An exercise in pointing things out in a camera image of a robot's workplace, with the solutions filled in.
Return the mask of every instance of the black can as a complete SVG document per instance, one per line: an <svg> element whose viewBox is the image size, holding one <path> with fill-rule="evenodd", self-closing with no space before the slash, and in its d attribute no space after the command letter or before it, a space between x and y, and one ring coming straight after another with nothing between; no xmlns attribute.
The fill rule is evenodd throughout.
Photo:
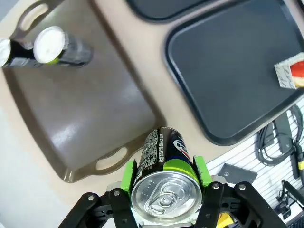
<svg viewBox="0 0 304 228"><path fill-rule="evenodd" d="M182 136L163 127L147 137L131 202L144 219L173 224L188 218L201 203L201 190Z"/></svg>
<svg viewBox="0 0 304 228"><path fill-rule="evenodd" d="M0 39L0 67L39 67L32 43Z"/></svg>
<svg viewBox="0 0 304 228"><path fill-rule="evenodd" d="M37 36L34 55L43 64L82 67L93 57L93 49L58 26L49 27Z"/></svg>

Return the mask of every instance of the green gripper pad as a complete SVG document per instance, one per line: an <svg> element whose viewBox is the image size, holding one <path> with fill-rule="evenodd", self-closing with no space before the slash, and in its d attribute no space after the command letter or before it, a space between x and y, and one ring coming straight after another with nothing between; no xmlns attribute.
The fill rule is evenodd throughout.
<svg viewBox="0 0 304 228"><path fill-rule="evenodd" d="M203 187L208 186L212 182L212 178L209 174L209 171L207 169L206 163L201 156L194 156L194 163L197 167L197 174L198 178L200 179L200 182Z"/></svg>
<svg viewBox="0 0 304 228"><path fill-rule="evenodd" d="M132 187L134 184L135 176L137 172L136 161L128 161L123 172L123 179L120 188L131 196Z"/></svg>

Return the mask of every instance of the food package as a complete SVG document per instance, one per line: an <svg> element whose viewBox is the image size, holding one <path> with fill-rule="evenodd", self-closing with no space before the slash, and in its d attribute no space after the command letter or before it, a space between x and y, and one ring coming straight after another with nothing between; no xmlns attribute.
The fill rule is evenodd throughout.
<svg viewBox="0 0 304 228"><path fill-rule="evenodd" d="M282 88L304 87L304 53L276 64L275 71Z"/></svg>

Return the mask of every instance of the silver can top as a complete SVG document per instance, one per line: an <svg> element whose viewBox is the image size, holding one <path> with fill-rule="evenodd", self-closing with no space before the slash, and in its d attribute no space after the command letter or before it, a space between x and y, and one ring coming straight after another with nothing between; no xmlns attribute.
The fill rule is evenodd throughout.
<svg viewBox="0 0 304 228"><path fill-rule="evenodd" d="M54 61L65 47L66 35L58 26L49 27L37 36L34 43L34 56L40 63Z"/></svg>
<svg viewBox="0 0 304 228"><path fill-rule="evenodd" d="M141 179L131 195L134 210L157 224L173 224L188 218L201 205L199 184L191 177L160 171Z"/></svg>
<svg viewBox="0 0 304 228"><path fill-rule="evenodd" d="M10 57L10 39L0 38L0 67L3 67Z"/></svg>

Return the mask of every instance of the white floor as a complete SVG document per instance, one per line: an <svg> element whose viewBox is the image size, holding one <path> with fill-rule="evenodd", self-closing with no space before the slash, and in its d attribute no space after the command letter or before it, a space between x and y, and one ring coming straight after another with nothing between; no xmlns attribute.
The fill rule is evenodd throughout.
<svg viewBox="0 0 304 228"><path fill-rule="evenodd" d="M5 228L57 227L69 207L58 199L29 153L19 146L1 108L0 152L0 222ZM47 214L54 218L48 224L42 216Z"/></svg>
<svg viewBox="0 0 304 228"><path fill-rule="evenodd" d="M17 2L18 0L0 0L0 21Z"/></svg>

